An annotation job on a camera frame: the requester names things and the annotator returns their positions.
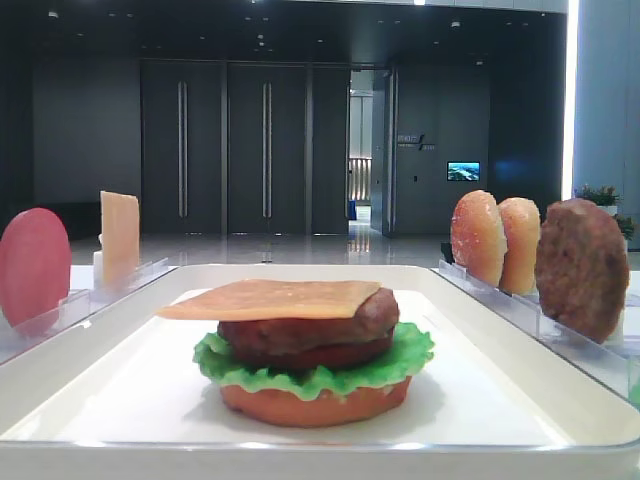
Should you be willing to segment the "red tomato slice in burger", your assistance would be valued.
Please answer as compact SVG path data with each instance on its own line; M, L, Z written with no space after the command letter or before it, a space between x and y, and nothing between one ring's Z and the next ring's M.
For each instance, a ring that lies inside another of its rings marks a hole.
M390 349L392 340L392 336L385 336L365 343L326 345L297 354L262 356L258 364L296 371L318 366L347 369L381 356Z

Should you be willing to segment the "clear acrylic rail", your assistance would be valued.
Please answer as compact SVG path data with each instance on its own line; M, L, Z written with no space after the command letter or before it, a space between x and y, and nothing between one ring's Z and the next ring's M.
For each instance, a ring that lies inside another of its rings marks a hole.
M469 275L458 265L439 262L438 273L476 301L540 341L628 400L627 368L639 360L639 273L631 273L625 306L613 334L601 345L543 315L535 294L508 295Z
M91 315L151 284L170 270L167 258L148 262L118 287L102 287L94 282L90 289L72 290L55 309L15 327L1 315L1 363L12 360L76 324L88 324Z

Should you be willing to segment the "sesame bun half near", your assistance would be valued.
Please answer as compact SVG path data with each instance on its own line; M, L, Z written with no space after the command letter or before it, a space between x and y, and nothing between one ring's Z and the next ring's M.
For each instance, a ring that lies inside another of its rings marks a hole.
M527 294L535 286L539 210L532 200L521 197L505 199L498 207L507 239L499 287L511 294Z

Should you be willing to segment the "orange cheese slice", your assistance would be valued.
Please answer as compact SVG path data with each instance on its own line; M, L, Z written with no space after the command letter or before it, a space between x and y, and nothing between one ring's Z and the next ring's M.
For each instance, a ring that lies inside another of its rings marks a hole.
M370 281L248 279L165 306L157 315L174 320L222 322L347 319L380 289L380 283Z
M140 211L133 195L100 192L102 281L115 285L134 273L140 262Z

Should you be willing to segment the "potted green plant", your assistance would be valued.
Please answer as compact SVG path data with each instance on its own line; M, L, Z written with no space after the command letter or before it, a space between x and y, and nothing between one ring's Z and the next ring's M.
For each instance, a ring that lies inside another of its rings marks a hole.
M631 241L635 235L636 224L631 217L625 217L618 213L621 196L614 186L590 187L585 184L574 189L574 196L591 201L605 213L608 213L617 222L618 227L627 241Z

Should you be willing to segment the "clear acrylic left rail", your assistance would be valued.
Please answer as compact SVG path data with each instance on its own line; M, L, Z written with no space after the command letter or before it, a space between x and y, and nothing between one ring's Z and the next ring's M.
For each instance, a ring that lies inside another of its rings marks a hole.
M76 324L88 324L91 315L151 284L170 270L167 258L148 262L118 287L102 287L94 282L90 289L72 290L55 309L15 327L1 315L1 363L12 360Z

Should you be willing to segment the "brown meat patty in burger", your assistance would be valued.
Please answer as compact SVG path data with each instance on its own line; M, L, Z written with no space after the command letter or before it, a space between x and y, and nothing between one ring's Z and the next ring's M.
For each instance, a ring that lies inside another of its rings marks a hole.
M392 336L399 307L390 289L382 288L348 319L294 319L223 322L217 333L226 340L234 359L261 368L262 356L297 354L335 344L365 343Z

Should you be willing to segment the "bottom burger bun half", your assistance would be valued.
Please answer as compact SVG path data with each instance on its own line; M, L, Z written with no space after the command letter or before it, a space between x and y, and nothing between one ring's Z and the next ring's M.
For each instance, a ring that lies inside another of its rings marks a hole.
M358 387L347 395L322 390L313 400L290 392L264 389L249 393L240 386L221 388L224 404L254 420L280 427L324 428L377 417L401 405L411 376L384 387Z

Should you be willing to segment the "sesame bun half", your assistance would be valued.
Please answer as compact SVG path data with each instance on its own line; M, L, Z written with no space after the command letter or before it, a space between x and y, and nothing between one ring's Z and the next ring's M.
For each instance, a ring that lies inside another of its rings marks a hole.
M499 285L507 240L495 198L483 190L465 194L457 203L450 227L454 261L476 279Z
M535 286L539 210L532 200L521 197L505 199L498 207L507 239L499 287L511 294L527 294Z

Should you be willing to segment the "clear acrylic right rail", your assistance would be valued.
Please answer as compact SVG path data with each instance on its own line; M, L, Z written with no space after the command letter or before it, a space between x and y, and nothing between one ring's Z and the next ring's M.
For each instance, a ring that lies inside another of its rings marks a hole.
M508 295L469 275L458 265L439 262L438 273L476 301L540 341L628 400L627 368L639 360L639 273L631 273L625 306L613 334L601 345L543 315L535 294Z

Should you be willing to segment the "green lettuce leaf on holder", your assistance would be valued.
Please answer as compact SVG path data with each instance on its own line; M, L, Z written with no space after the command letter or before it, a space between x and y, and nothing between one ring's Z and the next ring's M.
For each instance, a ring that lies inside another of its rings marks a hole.
M640 408L640 365L637 358L628 362L627 368L628 400L637 409Z

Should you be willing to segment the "brown meat patty standing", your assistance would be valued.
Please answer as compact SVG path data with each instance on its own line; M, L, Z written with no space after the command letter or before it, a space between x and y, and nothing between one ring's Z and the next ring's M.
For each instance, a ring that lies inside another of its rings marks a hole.
M601 344L616 329L629 284L624 237L591 201L547 208L536 251L536 286L545 316Z

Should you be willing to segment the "white rectangular serving tray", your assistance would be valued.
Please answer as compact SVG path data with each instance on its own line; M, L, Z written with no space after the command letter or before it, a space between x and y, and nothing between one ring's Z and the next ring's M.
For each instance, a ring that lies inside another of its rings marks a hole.
M373 280L429 331L403 405L330 429L229 411L192 360L211 322L162 306L245 278ZM592 347L556 353L414 266L195 265L162 275L1 368L5 479L635 479L639 413Z

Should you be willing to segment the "upright orange cheese slice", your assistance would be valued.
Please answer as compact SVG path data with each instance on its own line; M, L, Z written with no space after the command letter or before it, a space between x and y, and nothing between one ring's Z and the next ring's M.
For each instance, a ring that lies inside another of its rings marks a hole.
M115 285L134 273L140 262L140 211L133 195L100 192L102 281Z

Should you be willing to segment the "wall mounted display screen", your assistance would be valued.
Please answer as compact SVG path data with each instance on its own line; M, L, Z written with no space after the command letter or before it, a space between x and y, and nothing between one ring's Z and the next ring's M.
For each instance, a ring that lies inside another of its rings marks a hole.
M447 180L478 182L480 180L480 163L448 162Z

